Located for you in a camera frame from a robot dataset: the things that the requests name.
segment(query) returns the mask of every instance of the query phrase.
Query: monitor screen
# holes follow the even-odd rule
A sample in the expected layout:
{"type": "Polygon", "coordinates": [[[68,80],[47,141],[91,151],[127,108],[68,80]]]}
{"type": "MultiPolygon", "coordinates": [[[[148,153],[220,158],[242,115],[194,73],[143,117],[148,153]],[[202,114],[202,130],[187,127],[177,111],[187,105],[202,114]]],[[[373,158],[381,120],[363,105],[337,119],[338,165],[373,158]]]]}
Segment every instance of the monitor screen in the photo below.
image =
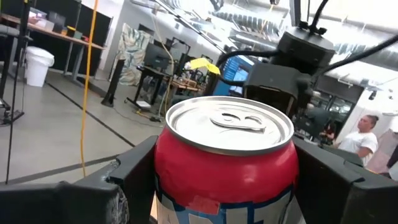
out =
{"type": "MultiPolygon", "coordinates": [[[[243,68],[241,68],[241,67],[239,67],[238,68],[238,70],[236,71],[236,73],[235,73],[235,76],[234,76],[234,81],[245,81],[246,79],[247,79],[247,77],[248,77],[248,72],[247,71],[245,71],[243,68]]],[[[243,94],[243,89],[242,89],[242,87],[238,87],[238,86],[231,86],[230,88],[229,88],[229,90],[230,91],[234,91],[234,92],[236,92],[236,93],[239,93],[239,94],[243,94]]]]}
{"type": "Polygon", "coordinates": [[[145,66],[166,69],[169,66],[169,60],[170,56],[163,47],[158,47],[151,43],[148,44],[144,57],[145,66]]]}
{"type": "MultiPolygon", "coordinates": [[[[244,81],[254,63],[243,56],[235,56],[228,59],[223,67],[223,76],[227,80],[244,81]]],[[[227,85],[221,81],[217,83],[213,91],[214,96],[241,95],[242,88],[227,85]]]]}

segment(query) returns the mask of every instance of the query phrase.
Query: soda can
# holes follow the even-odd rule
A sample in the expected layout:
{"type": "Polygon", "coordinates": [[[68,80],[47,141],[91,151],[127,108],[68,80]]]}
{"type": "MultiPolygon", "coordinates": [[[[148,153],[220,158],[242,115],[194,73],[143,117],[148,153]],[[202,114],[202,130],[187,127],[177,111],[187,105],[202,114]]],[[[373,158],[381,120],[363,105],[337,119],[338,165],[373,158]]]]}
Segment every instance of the soda can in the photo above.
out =
{"type": "Polygon", "coordinates": [[[160,224],[280,224],[299,162],[291,120],[229,96],[182,101],[155,149],[160,224]]]}

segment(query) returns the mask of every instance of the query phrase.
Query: white trash can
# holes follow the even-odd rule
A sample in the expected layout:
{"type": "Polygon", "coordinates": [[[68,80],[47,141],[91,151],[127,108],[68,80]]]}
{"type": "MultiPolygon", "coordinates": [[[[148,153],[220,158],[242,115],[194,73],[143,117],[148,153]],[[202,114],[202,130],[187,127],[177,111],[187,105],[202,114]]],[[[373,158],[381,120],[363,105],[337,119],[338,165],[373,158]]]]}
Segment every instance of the white trash can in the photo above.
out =
{"type": "Polygon", "coordinates": [[[30,86],[43,87],[49,67],[54,65],[54,55],[38,47],[26,48],[25,76],[30,86]]]}

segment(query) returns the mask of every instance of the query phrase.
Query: painting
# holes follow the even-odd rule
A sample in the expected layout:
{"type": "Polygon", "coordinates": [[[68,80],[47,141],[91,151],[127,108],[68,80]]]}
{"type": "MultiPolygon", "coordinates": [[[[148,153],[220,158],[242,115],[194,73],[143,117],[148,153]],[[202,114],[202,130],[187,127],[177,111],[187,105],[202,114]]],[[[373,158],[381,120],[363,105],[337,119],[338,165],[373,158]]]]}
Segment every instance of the painting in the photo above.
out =
{"type": "Polygon", "coordinates": [[[123,24],[123,31],[119,41],[118,52],[113,62],[113,70],[119,59],[125,59],[119,83],[122,85],[138,85],[141,71],[137,69],[144,63],[145,51],[148,43],[153,42],[153,36],[142,31],[136,30],[123,24]]]}

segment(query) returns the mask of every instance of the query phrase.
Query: can label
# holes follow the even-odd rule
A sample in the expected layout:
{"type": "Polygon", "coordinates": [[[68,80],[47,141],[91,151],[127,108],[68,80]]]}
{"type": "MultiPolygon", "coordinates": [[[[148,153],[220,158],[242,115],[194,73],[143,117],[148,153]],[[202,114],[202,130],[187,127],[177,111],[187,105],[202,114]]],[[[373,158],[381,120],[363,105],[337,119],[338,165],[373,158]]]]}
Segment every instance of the can label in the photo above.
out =
{"type": "Polygon", "coordinates": [[[292,199],[290,186],[266,202],[207,203],[203,209],[191,209],[176,203],[157,186],[159,224],[283,224],[292,199]]]}

